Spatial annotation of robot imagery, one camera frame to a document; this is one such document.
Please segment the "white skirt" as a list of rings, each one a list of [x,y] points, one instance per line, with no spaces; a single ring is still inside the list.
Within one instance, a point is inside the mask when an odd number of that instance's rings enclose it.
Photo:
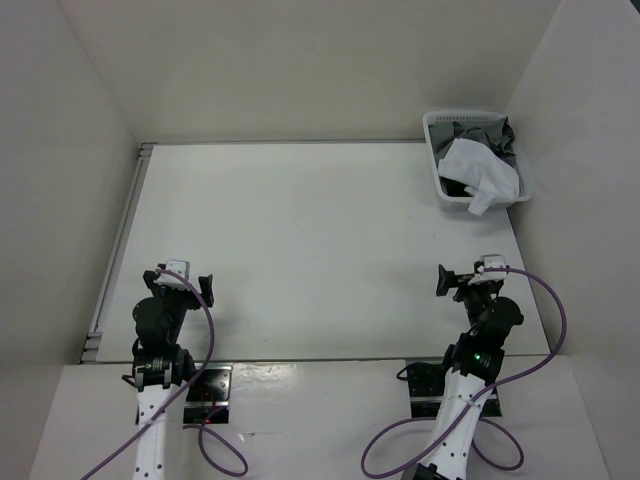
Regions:
[[[438,174],[463,184],[472,192],[468,212],[475,216],[482,216],[497,203],[513,203],[520,195],[516,170],[489,147],[474,140],[456,138],[439,161]]]

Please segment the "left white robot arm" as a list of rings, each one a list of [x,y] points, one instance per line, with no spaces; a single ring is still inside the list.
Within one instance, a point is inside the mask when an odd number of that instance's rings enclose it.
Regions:
[[[198,390],[203,367],[196,367],[179,335],[188,311],[213,306],[213,277],[189,282],[190,263],[168,260],[143,274],[151,292],[133,308],[136,341],[133,380],[137,399],[135,479],[180,479],[182,426],[187,398]]]

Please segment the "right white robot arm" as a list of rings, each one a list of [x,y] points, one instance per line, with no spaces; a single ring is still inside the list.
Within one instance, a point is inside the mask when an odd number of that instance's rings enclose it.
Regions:
[[[486,255],[474,263],[470,274],[457,274],[440,266],[436,295],[453,289],[453,300],[462,303],[470,329],[449,346],[438,381],[444,389],[432,439],[443,441],[416,465],[404,479],[464,479],[469,449],[484,404],[490,394],[484,389],[497,379],[504,359],[503,346],[513,327],[523,323],[518,305],[499,295],[504,271],[484,271],[506,266],[500,255]]]

